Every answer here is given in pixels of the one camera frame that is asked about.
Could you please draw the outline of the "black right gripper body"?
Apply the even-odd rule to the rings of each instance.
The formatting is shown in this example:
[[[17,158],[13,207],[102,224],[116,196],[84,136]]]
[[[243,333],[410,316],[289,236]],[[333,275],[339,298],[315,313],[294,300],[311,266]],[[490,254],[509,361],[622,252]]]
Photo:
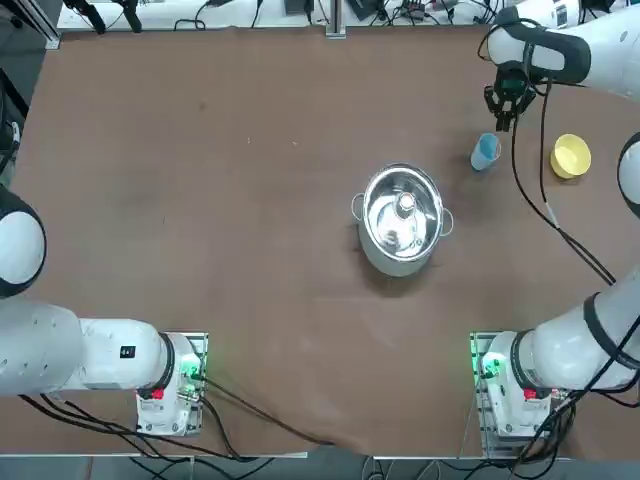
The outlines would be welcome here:
[[[517,62],[507,62],[497,66],[494,88],[498,94],[524,94],[526,92],[536,94],[535,86]]]

